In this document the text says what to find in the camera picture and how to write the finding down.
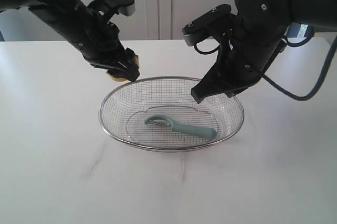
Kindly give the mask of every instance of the white table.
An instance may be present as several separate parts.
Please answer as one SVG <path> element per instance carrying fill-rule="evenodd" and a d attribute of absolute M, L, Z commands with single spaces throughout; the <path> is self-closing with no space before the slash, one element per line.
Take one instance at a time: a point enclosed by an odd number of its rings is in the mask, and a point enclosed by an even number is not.
<path fill-rule="evenodd" d="M 124 42 L 142 77 L 202 77 L 215 55 L 183 41 Z M 207 41 L 201 48 L 216 44 Z M 287 48 L 268 75 L 306 94 L 327 42 Z M 98 122 L 119 83 L 65 42 L 0 44 L 0 223 L 336 223 L 337 62 L 319 94 L 297 102 L 264 80 L 239 95 L 233 138 L 189 153 L 111 139 Z"/>

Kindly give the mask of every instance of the black cable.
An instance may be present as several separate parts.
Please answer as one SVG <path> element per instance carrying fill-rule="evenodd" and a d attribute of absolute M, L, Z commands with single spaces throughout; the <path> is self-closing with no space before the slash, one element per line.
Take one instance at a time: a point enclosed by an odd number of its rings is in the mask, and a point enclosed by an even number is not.
<path fill-rule="evenodd" d="M 240 50 L 237 49 L 237 47 L 235 46 L 234 42 L 232 41 L 232 39 L 230 38 L 231 44 L 233 45 L 233 47 L 235 47 L 235 49 L 237 51 L 240 52 Z M 271 84 L 274 88 L 276 88 L 278 91 L 282 92 L 283 94 L 289 96 L 292 99 L 295 99 L 297 101 L 307 101 L 311 98 L 313 98 L 318 91 L 320 90 L 320 88 L 322 87 L 324 80 L 326 78 L 326 75 L 328 74 L 329 68 L 331 66 L 332 60 L 335 56 L 337 50 L 337 37 L 335 38 L 334 42 L 332 43 L 330 50 L 326 56 L 326 59 L 324 61 L 323 67 L 322 67 L 322 71 L 320 73 L 320 76 L 314 86 L 314 88 L 311 90 L 311 92 L 306 95 L 306 96 L 297 96 L 287 90 L 285 90 L 284 88 L 280 87 L 278 84 L 276 84 L 273 80 L 271 80 L 268 76 L 266 76 L 264 73 L 262 73 L 259 69 L 257 69 L 244 55 L 243 53 L 239 53 L 246 61 L 247 63 L 250 65 L 250 67 L 263 79 L 265 79 L 269 84 Z"/>
<path fill-rule="evenodd" d="M 211 51 L 203 52 L 203 51 L 199 50 L 197 44 L 195 44 L 195 45 L 194 45 L 194 49 L 195 49 L 198 53 L 200 53 L 200 54 L 203 54 L 203 55 L 209 55 L 209 54 L 213 54 L 213 53 L 217 52 L 217 51 L 220 49 L 220 46 L 218 46 L 217 48 L 215 48 L 215 49 L 213 49 L 213 50 L 211 50 Z"/>
<path fill-rule="evenodd" d="M 303 46 L 306 43 L 308 43 L 315 36 L 315 29 L 314 29 L 314 27 L 308 26 L 308 28 L 310 28 L 310 33 L 309 33 L 308 37 L 305 40 L 301 41 L 301 42 L 291 43 L 291 42 L 289 42 L 287 36 L 283 36 L 283 39 L 285 40 L 286 44 L 288 46 L 290 46 L 290 47 L 300 47 L 300 46 Z"/>

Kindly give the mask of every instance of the metal wire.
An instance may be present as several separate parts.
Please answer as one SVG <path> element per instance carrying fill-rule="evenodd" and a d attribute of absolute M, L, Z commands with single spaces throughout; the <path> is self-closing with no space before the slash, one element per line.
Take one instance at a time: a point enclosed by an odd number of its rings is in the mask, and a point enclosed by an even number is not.
<path fill-rule="evenodd" d="M 241 128 L 243 107 L 237 98 L 229 99 L 225 94 L 197 104 L 191 97 L 191 88 L 198 81 L 185 77 L 157 77 L 125 84 L 103 101 L 101 125 L 119 141 L 155 151 L 188 151 L 226 140 Z M 210 141 L 155 124 L 145 125 L 148 117 L 158 114 L 169 116 L 177 123 L 214 128 L 217 137 Z"/>

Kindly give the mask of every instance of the peeler handle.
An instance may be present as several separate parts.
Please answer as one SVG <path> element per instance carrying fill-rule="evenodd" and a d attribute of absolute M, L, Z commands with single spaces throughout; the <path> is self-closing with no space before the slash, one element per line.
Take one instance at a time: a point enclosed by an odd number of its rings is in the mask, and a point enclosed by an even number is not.
<path fill-rule="evenodd" d="M 213 140 L 217 135 L 217 132 L 213 128 L 205 128 L 202 126 L 193 126 L 193 125 L 182 125 L 178 123 L 173 123 L 171 130 L 173 132 L 193 135 L 209 140 Z"/>

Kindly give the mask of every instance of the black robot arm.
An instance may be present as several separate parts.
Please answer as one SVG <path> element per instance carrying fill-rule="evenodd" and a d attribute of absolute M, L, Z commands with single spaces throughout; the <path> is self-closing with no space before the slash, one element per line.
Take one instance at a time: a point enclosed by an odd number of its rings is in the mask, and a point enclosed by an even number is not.
<path fill-rule="evenodd" d="M 336 50 L 337 42 L 325 61 L 320 79 L 307 96 L 296 96 L 275 84 L 265 72 L 287 45 L 284 36 L 292 22 L 311 26 L 337 28 L 337 0 L 235 0 L 238 14 L 229 5 L 220 5 L 183 28 L 189 46 L 212 36 L 220 44 L 216 63 L 192 90 L 200 103 L 206 97 L 225 93 L 233 97 L 266 79 L 284 94 L 305 101 L 321 87 Z"/>
<path fill-rule="evenodd" d="M 95 0 L 85 6 L 81 0 L 0 0 L 0 9 L 29 7 L 92 66 L 108 70 L 113 77 L 135 81 L 140 75 L 137 56 L 131 49 L 124 49 L 118 27 L 110 22 L 114 14 L 132 15 L 134 3 L 134 0 Z"/>

